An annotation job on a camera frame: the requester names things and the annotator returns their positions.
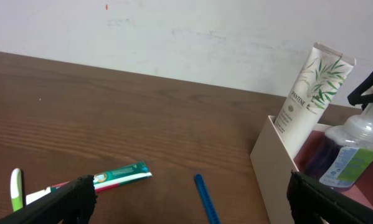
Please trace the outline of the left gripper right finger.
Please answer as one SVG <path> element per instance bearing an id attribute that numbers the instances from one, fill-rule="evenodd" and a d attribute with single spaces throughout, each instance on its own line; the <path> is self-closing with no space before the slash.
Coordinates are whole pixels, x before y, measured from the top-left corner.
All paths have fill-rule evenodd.
<path id="1" fill-rule="evenodd" d="M 373 210 L 300 172 L 291 172 L 286 197 L 295 224 L 373 224 Z"/>

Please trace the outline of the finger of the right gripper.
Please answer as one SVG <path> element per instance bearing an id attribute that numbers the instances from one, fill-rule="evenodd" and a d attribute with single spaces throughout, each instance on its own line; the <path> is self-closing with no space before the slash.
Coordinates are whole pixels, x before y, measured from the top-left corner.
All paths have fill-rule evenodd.
<path id="1" fill-rule="evenodd" d="M 347 99 L 350 105 L 362 105 L 362 109 L 365 109 L 369 103 L 373 103 L 373 93 L 365 92 L 369 91 L 373 87 L 373 72 L 354 90 L 352 91 Z"/>

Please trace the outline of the clear foam pump bottle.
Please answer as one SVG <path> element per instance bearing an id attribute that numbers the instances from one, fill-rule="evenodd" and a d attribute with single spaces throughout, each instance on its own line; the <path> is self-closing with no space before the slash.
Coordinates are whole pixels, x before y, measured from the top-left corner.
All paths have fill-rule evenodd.
<path id="1" fill-rule="evenodd" d="M 304 173 L 328 187 L 349 190 L 373 162 L 373 103 L 324 133 Z"/>

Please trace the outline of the white Pantene tube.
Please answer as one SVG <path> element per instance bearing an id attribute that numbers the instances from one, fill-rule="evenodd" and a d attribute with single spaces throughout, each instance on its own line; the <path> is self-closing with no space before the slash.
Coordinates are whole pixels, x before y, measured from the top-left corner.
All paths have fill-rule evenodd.
<path id="1" fill-rule="evenodd" d="M 293 159 L 356 66 L 356 59 L 315 43 L 274 121 Z"/>

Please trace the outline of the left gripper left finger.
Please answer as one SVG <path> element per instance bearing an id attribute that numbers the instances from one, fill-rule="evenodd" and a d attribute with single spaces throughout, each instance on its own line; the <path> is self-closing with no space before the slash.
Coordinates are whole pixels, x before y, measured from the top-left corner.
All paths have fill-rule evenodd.
<path id="1" fill-rule="evenodd" d="M 93 176 L 84 175 L 0 219 L 0 224 L 87 224 L 96 203 Z"/>

